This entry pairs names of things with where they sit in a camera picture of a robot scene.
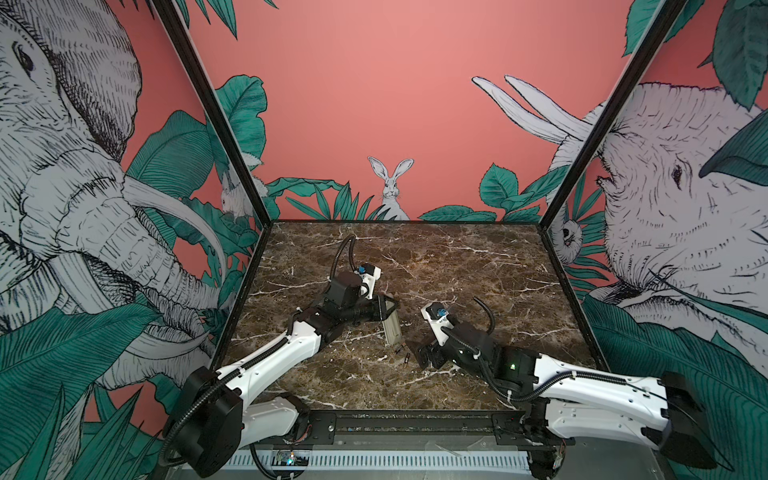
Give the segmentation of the grey remote control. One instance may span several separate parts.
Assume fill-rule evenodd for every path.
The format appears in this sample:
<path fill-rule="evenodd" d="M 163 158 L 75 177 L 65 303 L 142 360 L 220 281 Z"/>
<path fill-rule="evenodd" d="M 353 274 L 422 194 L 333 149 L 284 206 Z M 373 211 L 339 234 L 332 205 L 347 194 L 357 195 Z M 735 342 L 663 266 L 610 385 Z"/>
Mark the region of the grey remote control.
<path fill-rule="evenodd" d="M 402 342 L 402 331 L 397 312 L 393 312 L 386 320 L 382 322 L 385 341 L 387 346 L 399 345 Z"/>

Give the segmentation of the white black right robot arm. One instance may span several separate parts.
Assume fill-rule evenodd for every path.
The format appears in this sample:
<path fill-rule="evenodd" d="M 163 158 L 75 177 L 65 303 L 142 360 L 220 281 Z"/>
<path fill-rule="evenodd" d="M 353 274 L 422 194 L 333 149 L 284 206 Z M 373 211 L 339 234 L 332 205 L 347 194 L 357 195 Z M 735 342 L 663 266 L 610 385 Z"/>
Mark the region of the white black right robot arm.
<path fill-rule="evenodd" d="M 519 425 L 530 443 L 596 437 L 644 445 L 686 467 L 718 466 L 705 408 L 677 372 L 611 374 L 501 345 L 468 322 L 443 317 L 429 325 L 430 334 L 407 344 L 419 366 L 457 366 L 504 403 L 525 406 Z"/>

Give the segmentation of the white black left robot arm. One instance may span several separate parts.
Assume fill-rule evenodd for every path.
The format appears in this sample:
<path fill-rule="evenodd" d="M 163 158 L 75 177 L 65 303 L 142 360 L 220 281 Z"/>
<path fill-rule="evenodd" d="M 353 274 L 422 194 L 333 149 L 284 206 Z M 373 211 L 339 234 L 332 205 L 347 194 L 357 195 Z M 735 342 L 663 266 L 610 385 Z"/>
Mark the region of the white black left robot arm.
<path fill-rule="evenodd" d="M 327 347 L 347 326 L 391 319 L 398 303 L 374 291 L 380 276 L 380 269 L 370 263 L 333 275 L 325 290 L 309 307 L 297 310 L 275 339 L 216 371 L 195 370 L 164 426 L 159 466 L 187 464 L 206 478 L 237 450 L 293 431 L 308 412 L 300 400 L 278 396 L 259 403 L 257 397 Z"/>

